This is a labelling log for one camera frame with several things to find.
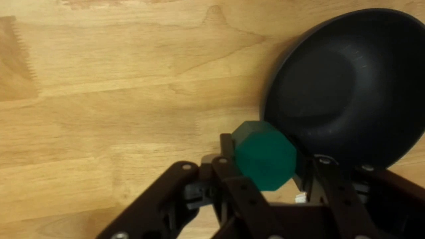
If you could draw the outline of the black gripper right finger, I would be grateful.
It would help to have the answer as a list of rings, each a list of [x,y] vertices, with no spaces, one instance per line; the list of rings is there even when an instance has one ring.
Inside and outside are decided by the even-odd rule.
[[[339,239],[377,239],[377,228],[352,183],[328,157],[312,157],[308,200],[325,205]]]

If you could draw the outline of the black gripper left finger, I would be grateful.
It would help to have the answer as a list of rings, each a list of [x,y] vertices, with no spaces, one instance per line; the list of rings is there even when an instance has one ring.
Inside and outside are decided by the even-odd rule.
[[[244,176],[234,160],[231,133],[221,135],[221,153],[213,159],[218,181],[219,229],[214,239],[284,239],[284,228],[254,181]]]

